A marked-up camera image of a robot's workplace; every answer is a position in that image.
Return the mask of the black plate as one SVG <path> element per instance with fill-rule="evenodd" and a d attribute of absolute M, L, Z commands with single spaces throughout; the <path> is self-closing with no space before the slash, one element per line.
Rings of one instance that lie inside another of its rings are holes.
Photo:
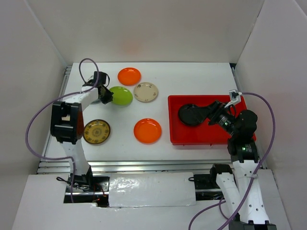
<path fill-rule="evenodd" d="M 203 116 L 199 113 L 199 107 L 195 104 L 185 104 L 178 110 L 180 121 L 187 126 L 198 126 L 203 123 Z"/>

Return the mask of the green plate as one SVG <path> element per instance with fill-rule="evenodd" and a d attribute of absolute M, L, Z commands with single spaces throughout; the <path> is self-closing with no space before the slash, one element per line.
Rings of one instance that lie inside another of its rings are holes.
<path fill-rule="evenodd" d="M 110 91 L 113 93 L 112 103 L 116 105 L 129 105 L 133 100 L 132 93 L 125 87 L 114 86 Z"/>

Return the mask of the orange plate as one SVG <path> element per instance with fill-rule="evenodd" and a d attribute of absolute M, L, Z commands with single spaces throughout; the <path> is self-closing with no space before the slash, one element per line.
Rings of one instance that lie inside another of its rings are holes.
<path fill-rule="evenodd" d="M 141 73 L 138 69 L 128 67 L 119 71 L 118 81 L 126 86 L 137 84 L 141 80 Z"/>
<path fill-rule="evenodd" d="M 162 128 L 156 120 L 144 118 L 135 124 L 133 134 L 139 142 L 153 144 L 161 137 Z"/>

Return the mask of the yellow patterned plate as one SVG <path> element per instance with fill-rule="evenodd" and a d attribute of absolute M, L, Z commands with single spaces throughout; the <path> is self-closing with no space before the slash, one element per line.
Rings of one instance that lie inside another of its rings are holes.
<path fill-rule="evenodd" d="M 101 119 L 92 120 L 84 127 L 83 138 L 92 145 L 104 143 L 111 134 L 111 126 Z"/>

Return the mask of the beige floral plate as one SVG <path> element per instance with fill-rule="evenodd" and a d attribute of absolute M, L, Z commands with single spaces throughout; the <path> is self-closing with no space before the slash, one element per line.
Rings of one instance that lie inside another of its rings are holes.
<path fill-rule="evenodd" d="M 158 88 L 151 82 L 138 83 L 133 90 L 134 97 L 143 103 L 149 103 L 158 96 Z"/>

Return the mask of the blue patterned plate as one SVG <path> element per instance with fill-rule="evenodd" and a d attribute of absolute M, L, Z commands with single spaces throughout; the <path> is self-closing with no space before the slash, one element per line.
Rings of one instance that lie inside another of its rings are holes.
<path fill-rule="evenodd" d="M 99 103 L 101 103 L 101 100 L 97 99 L 97 100 L 93 101 L 91 104 L 99 104 Z"/>

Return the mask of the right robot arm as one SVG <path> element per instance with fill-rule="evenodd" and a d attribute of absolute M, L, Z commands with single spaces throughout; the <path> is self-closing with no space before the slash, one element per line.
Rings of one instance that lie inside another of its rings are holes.
<path fill-rule="evenodd" d="M 208 119 L 210 126 L 219 125 L 231 136 L 227 149 L 234 169 L 215 164 L 209 175 L 210 185 L 222 190 L 231 212 L 220 229 L 275 230 L 277 226 L 271 223 L 264 207 L 257 174 L 262 164 L 253 139 L 257 115 L 251 110 L 243 110 L 238 116 L 233 116 L 221 102 L 204 107 L 192 104 L 187 111 L 194 123 L 200 124 Z"/>

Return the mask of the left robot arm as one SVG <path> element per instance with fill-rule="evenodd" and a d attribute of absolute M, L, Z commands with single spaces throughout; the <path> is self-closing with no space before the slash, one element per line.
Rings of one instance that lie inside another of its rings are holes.
<path fill-rule="evenodd" d="M 103 104 L 112 101 L 113 93 L 107 89 L 109 81 L 108 74 L 95 71 L 80 92 L 52 104 L 50 133 L 69 158 L 69 184 L 79 186 L 84 191 L 93 190 L 95 180 L 81 141 L 84 132 L 83 111 L 95 100 Z"/>

